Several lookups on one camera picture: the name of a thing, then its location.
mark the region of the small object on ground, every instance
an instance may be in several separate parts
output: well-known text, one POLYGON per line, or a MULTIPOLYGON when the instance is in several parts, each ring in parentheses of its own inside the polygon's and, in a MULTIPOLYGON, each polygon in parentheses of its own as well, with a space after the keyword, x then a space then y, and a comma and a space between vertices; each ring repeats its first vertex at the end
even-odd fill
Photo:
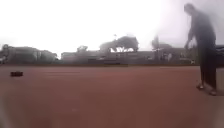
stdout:
POLYGON ((21 77, 23 76, 23 72, 20 71, 15 71, 15 72, 11 72, 11 77, 21 77))

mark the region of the pants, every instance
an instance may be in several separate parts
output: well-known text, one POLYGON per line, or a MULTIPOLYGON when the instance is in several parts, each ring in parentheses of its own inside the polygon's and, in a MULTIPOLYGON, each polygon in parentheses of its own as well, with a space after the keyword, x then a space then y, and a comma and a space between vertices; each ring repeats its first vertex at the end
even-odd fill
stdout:
POLYGON ((200 70, 202 83, 209 84, 213 89, 216 89, 216 52, 215 50, 204 50, 200 52, 200 70))

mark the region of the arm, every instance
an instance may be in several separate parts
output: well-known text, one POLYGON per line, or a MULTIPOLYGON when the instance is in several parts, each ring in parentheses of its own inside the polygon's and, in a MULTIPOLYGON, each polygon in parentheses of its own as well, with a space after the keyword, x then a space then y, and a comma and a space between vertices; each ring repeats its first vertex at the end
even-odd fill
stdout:
POLYGON ((188 33, 188 40, 187 40, 187 42, 185 44, 185 48, 186 49, 188 49, 188 45, 191 42, 191 40, 193 39, 193 37, 194 37, 194 21, 192 20, 191 28, 190 28, 189 33, 188 33))

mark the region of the hazy background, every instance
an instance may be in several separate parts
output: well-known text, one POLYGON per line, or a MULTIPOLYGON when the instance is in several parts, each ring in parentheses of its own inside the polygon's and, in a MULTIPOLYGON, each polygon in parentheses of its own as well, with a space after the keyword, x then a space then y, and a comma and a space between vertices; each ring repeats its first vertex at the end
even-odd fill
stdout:
POLYGON ((80 45, 97 50, 114 34, 133 34, 140 50, 150 50, 152 38, 183 47, 190 18, 186 2, 213 17, 217 44, 224 44, 223 0, 1 0, 0 44, 31 46, 60 54, 80 45))

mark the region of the person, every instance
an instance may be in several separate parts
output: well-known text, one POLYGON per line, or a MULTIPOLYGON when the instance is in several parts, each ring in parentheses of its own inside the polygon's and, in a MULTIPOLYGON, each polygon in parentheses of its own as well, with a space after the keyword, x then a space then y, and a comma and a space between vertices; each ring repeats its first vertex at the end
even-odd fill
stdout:
POLYGON ((201 70, 201 84, 198 89, 204 89, 205 83, 212 87, 210 95, 215 96, 216 89, 216 35, 209 17, 195 8, 194 5, 187 3, 184 11, 191 16, 191 28, 185 48, 188 49, 189 43, 195 37, 201 70))

